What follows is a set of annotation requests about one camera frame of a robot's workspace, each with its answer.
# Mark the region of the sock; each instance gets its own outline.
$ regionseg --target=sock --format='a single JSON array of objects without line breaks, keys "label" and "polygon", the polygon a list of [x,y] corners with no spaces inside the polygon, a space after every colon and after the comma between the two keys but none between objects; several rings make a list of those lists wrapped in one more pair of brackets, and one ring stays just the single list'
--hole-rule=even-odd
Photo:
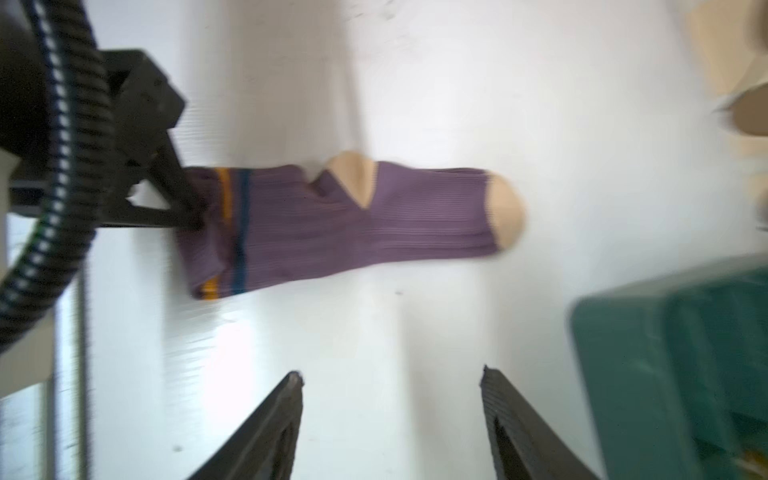
[{"label": "sock", "polygon": [[768,84],[743,92],[729,107],[733,126],[747,135],[768,136]]},{"label": "sock", "polygon": [[312,183],[301,168],[186,170],[204,226],[177,230],[193,296],[214,300],[374,263],[481,257],[509,248],[523,206],[499,176],[416,170],[353,152]]}]

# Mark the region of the purple sock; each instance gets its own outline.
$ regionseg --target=purple sock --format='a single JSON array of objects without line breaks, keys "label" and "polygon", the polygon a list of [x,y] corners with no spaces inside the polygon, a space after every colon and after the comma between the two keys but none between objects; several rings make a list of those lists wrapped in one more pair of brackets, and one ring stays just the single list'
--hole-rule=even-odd
[{"label": "purple sock", "polygon": [[177,232],[187,282],[212,300],[374,263],[480,257],[498,251],[483,170],[416,170],[379,162],[369,208],[325,170],[187,169],[208,208]]}]

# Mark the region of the white surface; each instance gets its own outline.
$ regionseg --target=white surface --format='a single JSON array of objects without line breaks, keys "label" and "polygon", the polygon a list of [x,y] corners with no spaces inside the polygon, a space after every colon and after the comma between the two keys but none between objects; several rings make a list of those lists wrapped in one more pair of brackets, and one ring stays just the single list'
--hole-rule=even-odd
[{"label": "white surface", "polygon": [[[0,167],[16,165],[18,159],[0,150]],[[10,172],[2,175],[8,191]],[[7,212],[8,198],[0,211]],[[35,224],[14,214],[3,214],[2,274],[5,261],[13,265]],[[39,480],[46,474],[46,389],[43,383],[53,368],[53,315],[49,313],[0,360],[0,478]]]},{"label": "white surface", "polygon": [[565,322],[575,298],[758,248],[693,55],[662,0],[89,2],[188,100],[187,164],[311,174],[343,148],[481,167],[530,213],[513,251],[375,266],[217,303],[170,233],[92,254],[95,478],[184,478],[290,369],[294,478],[494,478],[499,367],[602,470]]}]

